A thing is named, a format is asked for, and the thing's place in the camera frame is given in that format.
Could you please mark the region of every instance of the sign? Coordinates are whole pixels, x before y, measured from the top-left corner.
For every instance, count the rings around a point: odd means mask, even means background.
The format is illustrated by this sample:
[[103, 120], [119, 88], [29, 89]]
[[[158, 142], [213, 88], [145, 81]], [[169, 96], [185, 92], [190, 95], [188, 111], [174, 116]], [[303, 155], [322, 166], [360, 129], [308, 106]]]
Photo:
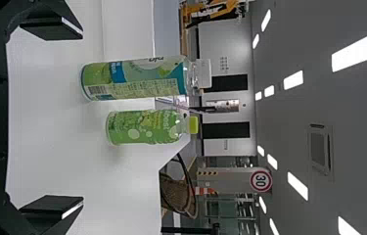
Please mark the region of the sign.
[[268, 192], [272, 188], [272, 176], [268, 169], [255, 167], [251, 175], [251, 187], [258, 193]]

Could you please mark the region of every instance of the juice bottle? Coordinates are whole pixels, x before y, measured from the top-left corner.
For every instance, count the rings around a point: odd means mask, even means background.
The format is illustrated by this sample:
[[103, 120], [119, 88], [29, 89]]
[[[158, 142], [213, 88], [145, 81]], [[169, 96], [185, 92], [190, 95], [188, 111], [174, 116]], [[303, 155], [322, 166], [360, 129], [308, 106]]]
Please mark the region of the juice bottle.
[[173, 110], [112, 112], [107, 118], [107, 137], [114, 145], [168, 144], [183, 134], [197, 134], [197, 117], [182, 117]]
[[211, 87], [210, 60], [174, 56], [90, 64], [81, 86], [92, 101], [198, 95]]

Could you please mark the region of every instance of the green bottle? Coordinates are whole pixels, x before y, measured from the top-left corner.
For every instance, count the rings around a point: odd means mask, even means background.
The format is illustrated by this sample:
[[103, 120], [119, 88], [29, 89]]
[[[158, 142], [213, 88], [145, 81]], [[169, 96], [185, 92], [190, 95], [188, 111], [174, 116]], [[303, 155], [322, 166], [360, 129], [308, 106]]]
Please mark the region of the green bottle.
[[185, 133], [197, 134], [197, 117], [182, 117], [174, 110], [112, 112], [107, 118], [107, 137], [114, 145], [168, 144]]
[[82, 69], [80, 82], [91, 101], [200, 95], [211, 87], [211, 67], [185, 56], [94, 63]]

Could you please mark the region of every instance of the circular sign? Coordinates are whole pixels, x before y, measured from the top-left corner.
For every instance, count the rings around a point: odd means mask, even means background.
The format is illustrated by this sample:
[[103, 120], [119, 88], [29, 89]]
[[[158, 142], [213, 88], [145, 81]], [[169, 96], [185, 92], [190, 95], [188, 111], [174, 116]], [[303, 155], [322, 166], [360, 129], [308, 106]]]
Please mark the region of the circular sign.
[[267, 171], [258, 170], [251, 175], [251, 186], [258, 193], [268, 192], [272, 187], [272, 176]]

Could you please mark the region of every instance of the rectangular ceiling light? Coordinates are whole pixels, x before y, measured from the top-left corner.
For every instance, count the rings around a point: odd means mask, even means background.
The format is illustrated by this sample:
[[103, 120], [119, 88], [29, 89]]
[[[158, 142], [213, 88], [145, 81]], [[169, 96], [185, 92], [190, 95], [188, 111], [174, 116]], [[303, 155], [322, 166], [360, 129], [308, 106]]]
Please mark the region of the rectangular ceiling light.
[[293, 174], [288, 172], [288, 182], [296, 191], [308, 201], [308, 188], [301, 183]]
[[284, 90], [289, 90], [304, 83], [302, 70], [284, 79]]
[[269, 97], [275, 94], [275, 87], [272, 86], [268, 86], [265, 88], [265, 90], [263, 91], [265, 97]]
[[342, 217], [339, 216], [339, 233], [340, 235], [361, 235], [350, 224], [348, 224]]
[[253, 217], [253, 209], [251, 206], [250, 206], [250, 213], [251, 213], [251, 217]]
[[264, 150], [262, 147], [260, 147], [259, 145], [258, 145], [258, 153], [259, 153], [262, 157], [264, 157], [264, 156], [265, 156], [265, 150]]
[[262, 197], [259, 197], [259, 204], [262, 208], [263, 213], [266, 213], [266, 205], [265, 205], [265, 202], [263, 202]]
[[270, 20], [271, 20], [271, 9], [268, 9], [268, 11], [266, 12], [265, 17], [263, 18], [262, 24], [261, 24], [262, 32], [265, 31], [265, 29], [268, 26], [268, 23], [269, 23]]
[[367, 37], [332, 55], [333, 72], [367, 61]]
[[269, 219], [269, 226], [271, 227], [272, 233], [274, 235], [280, 235], [280, 233], [278, 232], [277, 227], [275, 226], [274, 221], [272, 220], [272, 218]]
[[262, 92], [261, 91], [256, 92], [256, 94], [255, 94], [255, 100], [256, 101], [259, 101], [261, 99], [262, 99]]
[[256, 46], [258, 45], [258, 42], [259, 42], [259, 34], [257, 34], [256, 37], [253, 39], [253, 43], [252, 43], [253, 49], [256, 48]]
[[268, 163], [274, 168], [274, 169], [278, 169], [278, 161], [276, 159], [274, 159], [274, 157], [272, 157], [271, 155], [267, 156], [268, 159]]

